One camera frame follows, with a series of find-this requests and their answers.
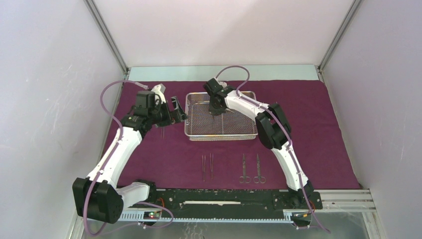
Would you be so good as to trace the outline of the steel forceps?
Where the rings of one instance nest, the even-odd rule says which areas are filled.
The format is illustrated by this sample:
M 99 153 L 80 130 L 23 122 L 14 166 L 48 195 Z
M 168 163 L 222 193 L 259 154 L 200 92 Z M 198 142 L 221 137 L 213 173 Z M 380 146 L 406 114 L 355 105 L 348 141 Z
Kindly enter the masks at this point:
M 239 183 L 248 184 L 251 182 L 250 176 L 247 176 L 246 173 L 246 157 L 245 154 L 242 155 L 242 175 L 239 177 Z
M 261 183 L 264 184 L 266 182 L 266 178 L 261 174 L 261 165 L 260 165 L 260 158 L 259 155 L 256 155 L 256 167 L 257 167 L 257 175 L 253 178 L 254 183 Z

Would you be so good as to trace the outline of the maroon surgical wrap cloth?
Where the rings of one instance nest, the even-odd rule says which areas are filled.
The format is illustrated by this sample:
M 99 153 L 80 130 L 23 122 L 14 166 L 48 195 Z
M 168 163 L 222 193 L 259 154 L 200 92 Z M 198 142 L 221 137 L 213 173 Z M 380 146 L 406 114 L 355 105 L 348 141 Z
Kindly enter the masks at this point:
M 242 87 L 253 91 L 260 102 L 278 102 L 291 125 L 293 148 L 300 166 L 316 189 L 358 189 L 331 105 L 327 88 L 317 80 L 251 81 Z M 272 151 L 259 139 L 239 141 L 191 141 L 184 124 L 152 128 L 124 167 L 118 185 L 137 179 L 159 188 L 185 189 L 286 189 L 286 178 Z M 213 180 L 210 153 L 214 155 Z M 242 155 L 246 157 L 248 184 L 239 183 Z M 264 184 L 254 183 L 259 155 Z M 206 156 L 203 182 L 202 155 Z

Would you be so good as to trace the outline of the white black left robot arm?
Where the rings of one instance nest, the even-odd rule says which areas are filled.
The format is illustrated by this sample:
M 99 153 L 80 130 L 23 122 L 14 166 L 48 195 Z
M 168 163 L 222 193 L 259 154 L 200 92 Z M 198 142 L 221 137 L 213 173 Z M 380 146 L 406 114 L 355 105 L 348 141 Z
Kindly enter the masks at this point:
M 156 204 L 153 182 L 136 180 L 121 188 L 117 183 L 130 156 L 154 125 L 165 127 L 188 118 L 176 96 L 171 102 L 173 111 L 156 93 L 145 91 L 137 96 L 136 104 L 117 122 L 115 138 L 101 161 L 86 178 L 77 178 L 72 185 L 80 217 L 114 224 L 123 210 L 138 202 L 148 208 Z

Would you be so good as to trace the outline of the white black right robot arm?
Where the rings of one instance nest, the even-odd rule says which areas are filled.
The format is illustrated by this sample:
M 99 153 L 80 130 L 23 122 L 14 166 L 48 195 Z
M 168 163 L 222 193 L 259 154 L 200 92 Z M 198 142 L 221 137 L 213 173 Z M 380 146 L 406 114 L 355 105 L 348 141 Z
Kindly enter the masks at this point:
M 289 200 L 295 208 L 304 207 L 310 200 L 314 187 L 305 175 L 295 155 L 290 138 L 291 127 L 279 104 L 258 102 L 237 92 L 232 86 L 204 85 L 210 97 L 209 111 L 220 115 L 235 110 L 255 120 L 261 143 L 276 156 L 286 177 Z

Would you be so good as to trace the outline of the steel instrument tray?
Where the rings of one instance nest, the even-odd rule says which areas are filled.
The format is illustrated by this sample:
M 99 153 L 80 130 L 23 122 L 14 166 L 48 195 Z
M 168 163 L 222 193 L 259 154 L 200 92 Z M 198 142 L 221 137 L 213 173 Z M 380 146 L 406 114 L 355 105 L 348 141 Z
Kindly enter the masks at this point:
M 210 97 L 206 92 L 186 95 L 184 132 L 191 141 L 251 140 L 258 135 L 255 121 L 238 111 L 218 116 L 209 113 Z

